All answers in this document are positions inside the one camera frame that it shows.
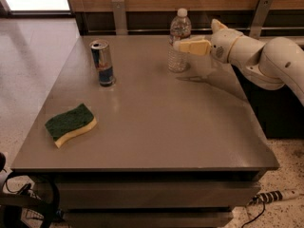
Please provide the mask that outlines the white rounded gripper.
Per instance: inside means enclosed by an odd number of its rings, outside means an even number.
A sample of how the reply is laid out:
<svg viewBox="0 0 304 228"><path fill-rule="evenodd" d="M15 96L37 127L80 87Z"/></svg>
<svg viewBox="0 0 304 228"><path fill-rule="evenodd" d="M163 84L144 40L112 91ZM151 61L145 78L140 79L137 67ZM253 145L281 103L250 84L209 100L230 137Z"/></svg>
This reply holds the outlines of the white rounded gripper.
<svg viewBox="0 0 304 228"><path fill-rule="evenodd" d="M173 44L173 49L183 53L201 56L209 54L211 49L211 56L215 60L227 64L232 46L239 37L243 36L243 33L228 28L218 19L212 20L211 29L213 32L211 43L205 39L180 40Z"/></svg>

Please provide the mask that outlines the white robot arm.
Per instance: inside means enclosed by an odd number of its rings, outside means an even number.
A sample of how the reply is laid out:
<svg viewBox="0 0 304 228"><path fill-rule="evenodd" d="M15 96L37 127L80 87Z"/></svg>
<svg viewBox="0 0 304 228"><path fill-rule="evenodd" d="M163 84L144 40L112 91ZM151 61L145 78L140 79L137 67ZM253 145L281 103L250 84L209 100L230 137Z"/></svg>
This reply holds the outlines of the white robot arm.
<svg viewBox="0 0 304 228"><path fill-rule="evenodd" d="M212 36L181 39L173 49L194 55L210 54L215 60L238 68L253 84L267 90L287 86L304 105L304 51L293 40L276 37L268 42L227 28L219 20L211 23Z"/></svg>

